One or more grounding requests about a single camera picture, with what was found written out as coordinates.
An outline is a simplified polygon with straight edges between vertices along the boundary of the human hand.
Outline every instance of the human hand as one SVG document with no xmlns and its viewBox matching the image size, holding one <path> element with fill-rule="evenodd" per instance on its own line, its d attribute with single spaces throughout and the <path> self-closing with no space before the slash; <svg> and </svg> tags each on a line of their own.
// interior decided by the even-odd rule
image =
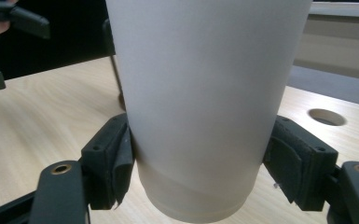
<svg viewBox="0 0 359 224">
<path fill-rule="evenodd" d="M 19 0 L 7 0 L 9 3 L 17 3 Z M 0 21 L 0 34 L 7 31 L 10 28 L 10 21 Z"/>
</svg>

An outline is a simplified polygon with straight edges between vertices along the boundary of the white paper cup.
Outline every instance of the white paper cup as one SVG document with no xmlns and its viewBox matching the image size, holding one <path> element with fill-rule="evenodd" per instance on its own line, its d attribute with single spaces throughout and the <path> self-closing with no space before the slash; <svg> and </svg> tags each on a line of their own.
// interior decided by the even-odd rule
<svg viewBox="0 0 359 224">
<path fill-rule="evenodd" d="M 139 175 L 187 222 L 242 207 L 311 0 L 107 0 Z"/>
</svg>

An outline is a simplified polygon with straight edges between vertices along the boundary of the paper cup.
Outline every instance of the paper cup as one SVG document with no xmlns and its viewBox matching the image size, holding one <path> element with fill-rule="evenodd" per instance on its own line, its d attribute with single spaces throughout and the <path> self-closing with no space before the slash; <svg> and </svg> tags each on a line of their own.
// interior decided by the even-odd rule
<svg viewBox="0 0 359 224">
<path fill-rule="evenodd" d="M 107 0 L 139 175 L 187 222 L 242 207 L 311 0 Z"/>
</svg>

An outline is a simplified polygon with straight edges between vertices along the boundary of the table surface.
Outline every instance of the table surface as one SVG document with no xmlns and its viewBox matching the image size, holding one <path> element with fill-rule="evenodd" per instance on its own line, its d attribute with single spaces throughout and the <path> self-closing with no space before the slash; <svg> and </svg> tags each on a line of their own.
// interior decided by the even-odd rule
<svg viewBox="0 0 359 224">
<path fill-rule="evenodd" d="M 107 120 L 124 111 L 108 58 L 7 81 L 0 91 L 0 205 L 35 190 L 40 172 L 57 161 L 77 160 Z M 308 111 L 322 108 L 346 119 L 329 126 Z M 339 152 L 338 165 L 359 161 L 359 105 L 286 87 L 279 114 Z M 245 205 L 219 223 L 326 223 L 323 212 L 290 204 L 262 165 Z M 123 204 L 91 211 L 91 223 L 181 223 L 161 214 L 145 196 L 137 169 Z"/>
</svg>

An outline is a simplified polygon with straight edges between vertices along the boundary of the white wall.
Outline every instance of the white wall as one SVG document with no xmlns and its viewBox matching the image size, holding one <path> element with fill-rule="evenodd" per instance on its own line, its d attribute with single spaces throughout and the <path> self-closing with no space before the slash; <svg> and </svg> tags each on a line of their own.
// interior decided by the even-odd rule
<svg viewBox="0 0 359 224">
<path fill-rule="evenodd" d="M 359 77 L 359 17 L 310 15 L 295 65 Z"/>
</svg>

